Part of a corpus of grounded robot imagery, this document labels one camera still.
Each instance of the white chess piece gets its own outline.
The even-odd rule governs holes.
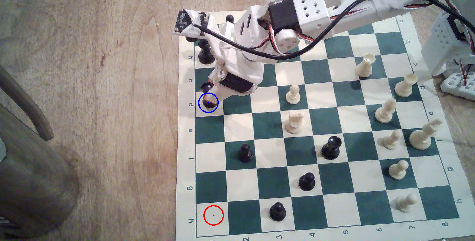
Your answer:
[[[402,139],[402,132],[399,130],[394,130],[391,135],[384,137],[383,144],[384,147],[394,150],[399,145],[399,140]]]
[[[399,196],[396,199],[396,206],[398,210],[406,213],[406,212],[410,212],[410,210],[412,209],[412,206],[418,202],[419,202],[419,198],[415,194],[410,193],[406,197]]]
[[[384,104],[376,110],[374,116],[381,123],[388,123],[392,119],[392,114],[396,110],[396,100],[394,98],[384,102]]]
[[[412,86],[417,82],[416,74],[406,74],[404,80],[398,82],[394,87],[394,92],[400,97],[408,97],[412,93]]]
[[[289,120],[285,124],[285,129],[291,134],[298,134],[302,131],[302,119],[304,118],[304,113],[291,111],[289,112]]]
[[[409,142],[414,148],[419,150],[427,149],[431,143],[431,137],[442,127],[442,120],[436,118],[424,124],[422,130],[413,131],[409,135]]]
[[[396,164],[389,167],[389,175],[396,180],[400,180],[406,176],[406,170],[409,167],[409,163],[405,160],[399,160]]]
[[[361,61],[361,63],[359,63],[355,68],[355,73],[362,78],[369,77],[371,73],[373,73],[373,67],[371,65],[375,60],[376,57],[373,54],[364,54],[363,61]]]
[[[285,95],[285,99],[289,104],[297,104],[300,101],[300,88],[298,85],[290,86],[290,91]]]

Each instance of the black pawn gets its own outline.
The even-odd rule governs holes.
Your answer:
[[[210,44],[207,40],[200,40],[198,46],[201,48],[201,51],[198,54],[199,62],[205,65],[209,65],[214,62],[214,56],[211,54]]]
[[[328,143],[322,147],[322,156],[328,160],[336,159],[340,154],[340,146],[341,139],[338,136],[330,137]]]
[[[298,185],[304,191],[310,191],[315,187],[315,175],[311,172],[307,172],[305,175],[300,177]]]
[[[274,221],[282,221],[285,218],[285,208],[281,202],[277,202],[269,210],[270,218]]]
[[[248,144],[243,144],[237,155],[239,160],[244,163],[251,161],[253,156],[254,154],[252,153],[252,149]]]

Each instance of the wooden table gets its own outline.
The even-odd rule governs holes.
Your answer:
[[[70,218],[39,240],[174,239],[176,15],[256,4],[264,0],[0,0],[0,64],[42,108],[49,143],[82,183]],[[421,42],[437,13],[414,12]],[[475,102],[438,95],[475,195]],[[32,126],[3,92],[0,103]]]

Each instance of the green square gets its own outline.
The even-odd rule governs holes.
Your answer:
[[[353,57],[352,44],[349,36],[335,36],[325,40],[328,58]]]
[[[336,107],[310,109],[310,121],[314,135],[340,134],[340,116]]]
[[[208,77],[214,68],[195,69],[195,92],[201,92],[201,85],[208,81]]]
[[[258,169],[259,199],[290,197],[287,167]]]
[[[286,51],[286,52],[283,52],[285,54],[291,54],[291,53],[295,53],[298,51],[298,46],[295,47],[294,49],[292,50],[289,50],[289,51]],[[300,56],[297,56],[297,57],[294,57],[294,58],[290,58],[290,59],[286,59],[286,60],[277,60],[277,63],[280,63],[280,62],[294,62],[294,61],[300,61]]]
[[[228,202],[229,235],[261,232],[258,200]]]
[[[253,113],[252,121],[254,125],[254,139],[270,139],[284,136],[280,112]]]
[[[383,59],[381,58],[381,56],[375,56],[375,57],[376,57],[376,60],[371,65],[371,67],[373,68],[373,72],[367,78],[359,77],[360,80],[363,80],[363,79],[380,79],[380,78],[386,78],[387,77],[386,76],[386,70],[384,70]],[[363,57],[355,57],[356,64],[359,64],[362,61],[363,61]]]
[[[264,64],[264,78],[259,87],[277,86],[276,67],[272,64]]]
[[[412,93],[408,97],[400,97],[394,92],[394,87],[396,84],[403,80],[404,77],[388,78],[389,88],[391,88],[392,97],[395,98],[396,102],[422,101],[417,82],[412,86]]]
[[[348,162],[319,164],[318,172],[323,194],[354,192]]]
[[[332,82],[328,60],[302,61],[305,84]]]
[[[343,134],[348,161],[378,159],[372,132]]]
[[[406,176],[404,176],[404,178],[401,180],[396,180],[389,175],[389,167],[393,164],[396,164],[401,159],[404,159],[407,161],[407,163],[409,163],[409,168],[406,170]],[[412,169],[411,161],[408,158],[381,159],[380,164],[387,190],[417,188],[414,170]]]
[[[449,185],[419,188],[419,194],[428,220],[459,218]]]
[[[404,141],[406,142],[407,152],[410,157],[415,156],[426,156],[426,155],[439,155],[439,150],[437,149],[436,139],[434,137],[430,138],[430,146],[427,149],[419,150],[414,148],[409,141],[409,136],[413,131],[422,130],[422,128],[416,129],[402,129],[402,135],[404,136]]]
[[[230,96],[223,101],[223,112],[225,115],[252,113],[251,95]]]
[[[401,128],[401,124],[399,123],[398,113],[394,111],[392,114],[392,119],[388,123],[381,123],[379,122],[374,114],[376,110],[380,108],[382,104],[368,104],[366,105],[366,109],[368,110],[368,116],[370,118],[371,129],[373,131],[384,131],[384,130],[397,130]]]
[[[401,32],[376,33],[376,40],[382,55],[407,53]]]
[[[196,174],[196,203],[228,201],[226,171]]]
[[[197,117],[195,124],[197,144],[224,142],[224,116]]]
[[[359,80],[334,82],[333,90],[337,106],[364,104],[363,91]]]
[[[317,164],[312,136],[284,138],[287,165]]]
[[[361,225],[393,222],[386,191],[363,192],[355,195]]]
[[[305,85],[298,85],[300,90],[300,101],[297,104],[289,104],[285,96],[290,91],[290,86],[278,86],[280,110],[300,110],[308,109],[307,94],[305,93]]]
[[[322,195],[292,198],[296,230],[327,228],[324,197]]]
[[[249,162],[242,162],[238,159],[237,153],[240,151],[243,144],[248,144],[252,152],[255,152],[254,140],[249,141],[238,141],[238,142],[226,142],[226,170],[243,170],[243,169],[255,169],[256,168],[256,154],[252,157]]]
[[[368,25],[360,26],[355,29],[348,30],[348,34],[350,35],[371,34],[371,33],[374,33],[373,24],[368,24]]]

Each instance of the chessboard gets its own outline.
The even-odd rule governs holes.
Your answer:
[[[216,12],[225,23],[241,11]],[[294,52],[306,44],[301,40]],[[475,206],[431,75],[420,54],[410,14],[376,22],[321,41],[309,52],[275,65],[251,95],[220,101],[205,113],[200,86],[215,62],[198,60],[200,48],[180,37],[176,240],[427,240],[475,234]],[[354,72],[365,53],[376,61],[368,78]],[[394,92],[405,74],[419,77],[409,97]],[[298,85],[301,99],[285,94]],[[390,98],[389,123],[375,119]],[[304,113],[302,131],[290,134],[290,111]],[[418,150],[409,135],[429,120],[444,124],[431,145]],[[394,130],[395,150],[382,144]],[[322,157],[330,136],[342,140],[340,155]],[[249,144],[254,157],[237,153]],[[406,160],[406,176],[388,168]],[[312,172],[315,187],[299,188]],[[395,207],[399,196],[416,195],[409,213]],[[269,208],[280,202],[286,217],[276,222]]]

